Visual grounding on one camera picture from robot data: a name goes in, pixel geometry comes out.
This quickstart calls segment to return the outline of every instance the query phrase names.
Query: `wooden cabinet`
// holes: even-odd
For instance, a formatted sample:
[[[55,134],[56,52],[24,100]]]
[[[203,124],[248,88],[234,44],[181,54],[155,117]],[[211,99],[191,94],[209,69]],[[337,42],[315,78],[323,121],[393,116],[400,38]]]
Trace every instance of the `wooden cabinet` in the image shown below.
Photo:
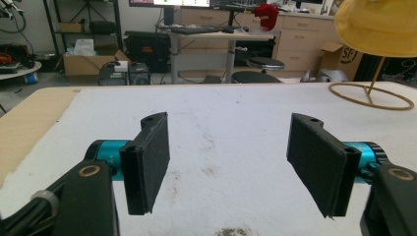
[[[283,16],[283,23],[275,59],[285,64],[285,69],[272,72],[277,77],[301,78],[307,70],[317,74],[322,61],[322,45],[339,42],[333,19],[316,19],[304,16]]]
[[[182,25],[227,25],[229,12],[200,9],[181,9],[176,16],[176,23]],[[245,26],[249,29],[258,27],[260,19],[253,14],[237,14],[234,26]],[[339,42],[332,17],[308,14],[280,13],[275,25],[280,34],[275,37],[272,58],[285,64],[283,71],[269,71],[277,77],[301,78],[307,70],[315,75],[319,69],[323,52],[322,45],[327,42]],[[182,40],[179,48],[182,53],[215,53],[227,48],[226,41],[192,41]],[[251,70],[250,67],[235,67],[235,71]],[[223,76],[224,71],[187,71],[181,72],[184,77],[204,77],[206,74]]]

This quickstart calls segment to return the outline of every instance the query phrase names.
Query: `box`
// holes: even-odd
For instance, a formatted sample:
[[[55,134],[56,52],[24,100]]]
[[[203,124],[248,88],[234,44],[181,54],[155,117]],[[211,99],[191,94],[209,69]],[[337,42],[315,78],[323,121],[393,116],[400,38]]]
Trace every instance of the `box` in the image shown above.
[[[325,53],[320,65],[321,69],[340,70],[346,74],[349,81],[355,79],[356,71],[362,59],[362,53],[346,45],[327,42],[322,46]]]
[[[59,30],[62,32],[84,32],[84,24],[80,23],[60,23]]]
[[[128,61],[129,58],[113,45],[96,46],[97,56],[64,55],[65,75],[67,77],[91,77],[98,80],[101,67],[112,61]]]
[[[340,7],[343,0],[333,0],[333,3],[331,3],[330,11],[328,12],[329,16],[334,16]]]

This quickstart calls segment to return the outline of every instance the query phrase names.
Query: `black chair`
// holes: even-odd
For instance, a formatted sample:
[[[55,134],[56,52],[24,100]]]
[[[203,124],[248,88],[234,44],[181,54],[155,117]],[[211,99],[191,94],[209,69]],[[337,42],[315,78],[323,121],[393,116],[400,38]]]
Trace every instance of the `black chair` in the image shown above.
[[[232,74],[232,83],[257,84],[257,83],[281,83],[276,77],[267,74],[267,70],[281,71],[285,64],[267,57],[251,57],[246,64],[253,68],[262,69],[261,72],[241,71]]]

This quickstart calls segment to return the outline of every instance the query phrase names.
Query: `hat stand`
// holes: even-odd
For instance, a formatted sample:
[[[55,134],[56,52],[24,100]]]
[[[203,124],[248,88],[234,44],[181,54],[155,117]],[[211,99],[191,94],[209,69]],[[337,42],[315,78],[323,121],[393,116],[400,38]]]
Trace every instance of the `hat stand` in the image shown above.
[[[346,100],[349,100],[349,101],[352,101],[352,102],[355,102],[355,103],[358,103],[358,104],[361,104],[361,105],[370,106],[370,107],[374,107],[374,108],[380,108],[380,109],[386,109],[386,110],[410,110],[411,108],[414,107],[414,102],[411,101],[410,99],[408,99],[407,97],[402,96],[402,95],[399,95],[399,94],[396,94],[396,93],[394,93],[392,91],[388,91],[388,90],[385,90],[385,89],[374,88],[375,81],[377,80],[378,75],[380,74],[380,70],[383,67],[383,64],[384,64],[384,61],[385,60],[386,60],[386,57],[383,57],[381,59],[381,62],[378,65],[377,72],[375,73],[375,75],[374,75],[374,77],[372,79],[372,82],[371,82],[371,85],[370,86],[364,86],[364,85],[353,84],[353,83],[334,83],[334,84],[331,84],[328,88],[330,89],[330,91],[333,94],[335,94],[335,95],[337,95],[337,96],[339,96],[339,97],[341,97],[343,99],[346,99]],[[335,87],[342,87],[342,86],[344,86],[344,87],[348,86],[348,87],[363,88],[364,92],[367,95],[368,102],[358,100],[358,99],[356,99],[354,97],[351,97],[351,96],[343,95],[343,94],[341,94],[340,92],[338,92],[338,91],[336,91],[334,89]],[[402,99],[405,102],[407,102],[408,105],[407,106],[385,106],[385,105],[375,104],[374,101],[371,98],[371,91],[373,89],[374,90],[377,90],[377,91],[380,91],[380,92],[387,93],[387,94],[389,94],[391,96],[395,96],[395,97],[397,97],[399,99]]]

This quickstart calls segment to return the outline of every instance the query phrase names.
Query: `yellow hat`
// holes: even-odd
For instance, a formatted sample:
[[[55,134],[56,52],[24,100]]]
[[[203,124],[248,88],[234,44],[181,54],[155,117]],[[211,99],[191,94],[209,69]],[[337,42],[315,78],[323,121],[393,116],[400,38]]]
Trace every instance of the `yellow hat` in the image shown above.
[[[417,57],[417,0],[344,0],[334,22],[343,42],[386,57]]]

